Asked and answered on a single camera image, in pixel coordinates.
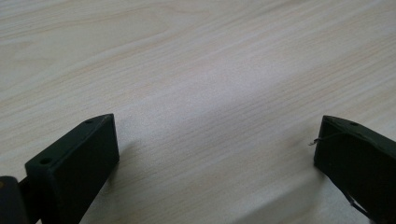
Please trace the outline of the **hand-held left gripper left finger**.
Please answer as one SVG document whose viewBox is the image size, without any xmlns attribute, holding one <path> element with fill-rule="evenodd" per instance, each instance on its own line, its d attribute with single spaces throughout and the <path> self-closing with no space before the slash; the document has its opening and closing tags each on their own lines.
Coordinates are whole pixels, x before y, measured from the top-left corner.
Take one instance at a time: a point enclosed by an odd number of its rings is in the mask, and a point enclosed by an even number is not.
<svg viewBox="0 0 396 224">
<path fill-rule="evenodd" d="M 115 119 L 81 122 L 25 163 L 43 224 L 78 224 L 120 160 Z"/>
</svg>

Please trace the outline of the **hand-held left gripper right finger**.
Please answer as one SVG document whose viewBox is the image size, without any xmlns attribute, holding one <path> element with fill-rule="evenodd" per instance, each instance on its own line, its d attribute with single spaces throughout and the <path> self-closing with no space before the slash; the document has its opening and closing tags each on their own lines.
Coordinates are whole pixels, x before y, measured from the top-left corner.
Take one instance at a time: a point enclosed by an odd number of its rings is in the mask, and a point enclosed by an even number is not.
<svg viewBox="0 0 396 224">
<path fill-rule="evenodd" d="M 314 165 L 374 224 L 396 224 L 396 142 L 347 119 L 322 118 Z"/>
</svg>

